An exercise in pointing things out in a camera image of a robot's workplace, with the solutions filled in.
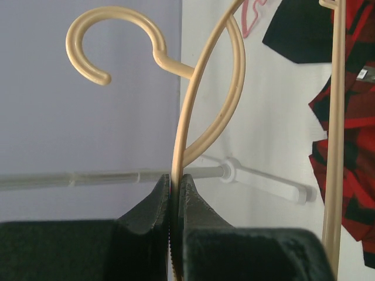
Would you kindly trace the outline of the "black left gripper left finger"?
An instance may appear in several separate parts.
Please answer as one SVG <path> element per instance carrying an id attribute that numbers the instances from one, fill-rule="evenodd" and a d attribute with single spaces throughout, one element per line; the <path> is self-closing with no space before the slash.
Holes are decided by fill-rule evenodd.
<path id="1" fill-rule="evenodd" d="M 169 176 L 116 220 L 1 224 L 2 280 L 166 280 Z"/>

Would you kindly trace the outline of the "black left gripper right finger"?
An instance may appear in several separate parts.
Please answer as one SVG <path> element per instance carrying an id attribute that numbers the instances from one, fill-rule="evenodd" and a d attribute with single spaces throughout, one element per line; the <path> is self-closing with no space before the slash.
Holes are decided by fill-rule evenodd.
<path id="1" fill-rule="evenodd" d="M 178 280 L 334 280 L 316 235 L 300 228 L 236 228 L 180 184 Z"/>

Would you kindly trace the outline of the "red black plaid shirt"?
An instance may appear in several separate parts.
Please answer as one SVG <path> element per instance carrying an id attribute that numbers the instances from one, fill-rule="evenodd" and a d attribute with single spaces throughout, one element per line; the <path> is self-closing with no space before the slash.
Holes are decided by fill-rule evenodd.
<path id="1" fill-rule="evenodd" d="M 346 2 L 342 225 L 374 268 L 374 1 Z"/>

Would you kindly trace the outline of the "cream plastic hanger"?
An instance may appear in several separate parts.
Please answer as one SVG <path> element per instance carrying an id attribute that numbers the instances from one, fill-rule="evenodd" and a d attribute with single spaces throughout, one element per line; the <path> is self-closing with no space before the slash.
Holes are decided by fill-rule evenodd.
<path id="1" fill-rule="evenodd" d="M 189 80 L 185 99 L 183 100 L 182 109 L 180 111 L 171 168 L 169 241 L 175 280 L 182 280 L 183 278 L 182 263 L 179 260 L 176 247 L 180 183 L 183 170 L 205 152 L 224 131 L 238 106 L 243 90 L 246 72 L 246 54 L 241 32 L 234 18 L 234 13 L 238 10 L 240 5 L 240 1 L 234 1 L 223 14 L 211 32 L 199 60 L 194 67 L 170 58 L 167 54 L 165 38 L 157 25 L 145 15 L 129 8 L 103 6 L 89 10 L 74 20 L 66 35 L 66 53 L 71 64 L 82 76 L 96 84 L 109 84 L 111 82 L 111 76 L 93 65 L 85 56 L 83 52 L 83 37 L 86 31 L 95 23 L 107 19 L 129 21 L 142 28 L 151 40 L 153 58 L 158 66 L 172 74 Z M 337 275 L 342 224 L 346 2 L 320 1 L 320 5 L 334 12 L 328 165 L 322 242 L 331 270 L 334 275 Z M 207 61 L 224 30 L 228 31 L 233 48 L 233 76 L 230 90 L 216 119 L 193 144 L 187 145 L 186 140 L 196 94 Z"/>

